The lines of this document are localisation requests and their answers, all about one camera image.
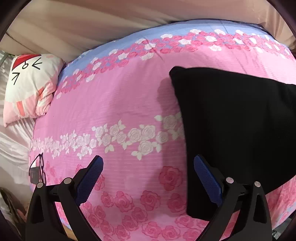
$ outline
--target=silver bolt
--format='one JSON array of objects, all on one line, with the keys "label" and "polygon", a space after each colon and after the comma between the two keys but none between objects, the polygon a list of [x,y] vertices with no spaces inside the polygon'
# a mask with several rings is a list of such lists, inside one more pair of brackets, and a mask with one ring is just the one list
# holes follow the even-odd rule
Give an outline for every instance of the silver bolt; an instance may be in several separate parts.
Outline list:
[{"label": "silver bolt", "polygon": [[227,181],[228,183],[233,183],[233,182],[234,182],[233,178],[231,178],[231,177],[226,178],[226,181]]},{"label": "silver bolt", "polygon": [[72,182],[72,179],[71,178],[66,178],[65,180],[64,180],[64,184],[69,184],[69,183],[71,183]]},{"label": "silver bolt", "polygon": [[43,187],[43,183],[37,183],[37,188],[42,188]]},{"label": "silver bolt", "polygon": [[257,181],[256,181],[256,182],[254,182],[254,184],[255,184],[255,186],[258,187],[258,188],[261,187],[261,183],[260,183],[260,182],[257,182]]}]

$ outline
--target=white and pink pillow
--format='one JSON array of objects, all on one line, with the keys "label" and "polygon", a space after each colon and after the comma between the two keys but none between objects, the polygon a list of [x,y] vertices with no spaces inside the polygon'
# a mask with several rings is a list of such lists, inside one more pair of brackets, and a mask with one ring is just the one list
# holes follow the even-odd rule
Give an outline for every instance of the white and pink pillow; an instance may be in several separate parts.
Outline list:
[{"label": "white and pink pillow", "polygon": [[47,113],[64,61],[52,54],[16,56],[5,92],[3,122],[36,118]]}]

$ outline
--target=pink bedsheet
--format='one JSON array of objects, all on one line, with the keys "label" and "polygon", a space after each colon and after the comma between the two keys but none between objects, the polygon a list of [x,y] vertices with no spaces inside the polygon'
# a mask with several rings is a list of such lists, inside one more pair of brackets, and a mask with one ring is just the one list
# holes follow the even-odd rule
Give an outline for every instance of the pink bedsheet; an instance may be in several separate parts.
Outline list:
[{"label": "pink bedsheet", "polygon": [[[104,241],[195,241],[207,225],[185,213],[186,149],[168,75],[173,66],[213,67],[296,84],[296,60],[282,45],[269,51],[273,43],[260,36],[253,36],[256,44],[244,41],[239,48],[216,45],[207,38],[210,33],[189,41],[199,34],[176,37],[183,43],[175,51],[146,38],[126,49],[110,49],[105,59],[93,58],[60,83],[49,112],[36,121],[30,159],[44,151],[48,185],[73,177],[95,155],[103,157],[102,175],[81,210]],[[155,43],[174,38],[160,36]],[[133,52],[146,41],[152,50]],[[120,64],[112,66],[114,58]],[[266,196],[276,227],[296,209],[296,177]],[[61,205],[57,208],[67,224]],[[222,239],[236,218],[237,213]]]}]

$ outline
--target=pillow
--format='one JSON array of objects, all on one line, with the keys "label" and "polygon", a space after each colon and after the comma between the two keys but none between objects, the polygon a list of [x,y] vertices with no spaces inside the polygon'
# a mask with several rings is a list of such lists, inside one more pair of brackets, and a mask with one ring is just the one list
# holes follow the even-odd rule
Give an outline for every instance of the pillow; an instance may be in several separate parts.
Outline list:
[{"label": "pillow", "polygon": [[198,154],[224,177],[259,181],[266,194],[296,175],[296,85],[210,68],[174,67],[170,77],[184,124],[190,216],[210,220],[217,208],[194,171]]},{"label": "pillow", "polygon": [[57,87],[64,61],[52,54],[16,56],[5,91],[3,122],[45,115]]}]

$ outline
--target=textured blue pad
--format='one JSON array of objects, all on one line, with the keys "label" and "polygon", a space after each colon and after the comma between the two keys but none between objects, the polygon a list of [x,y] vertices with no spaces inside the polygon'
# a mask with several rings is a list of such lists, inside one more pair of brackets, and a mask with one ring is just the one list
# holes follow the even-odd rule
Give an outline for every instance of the textured blue pad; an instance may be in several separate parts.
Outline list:
[{"label": "textured blue pad", "polygon": [[199,155],[194,158],[193,163],[194,170],[202,182],[211,202],[216,203],[219,207],[222,204],[222,189],[219,183]]},{"label": "textured blue pad", "polygon": [[96,160],[77,186],[77,196],[75,199],[77,206],[80,206],[81,203],[85,203],[87,201],[94,185],[96,184],[96,181],[103,171],[103,165],[103,158],[97,156]]}]

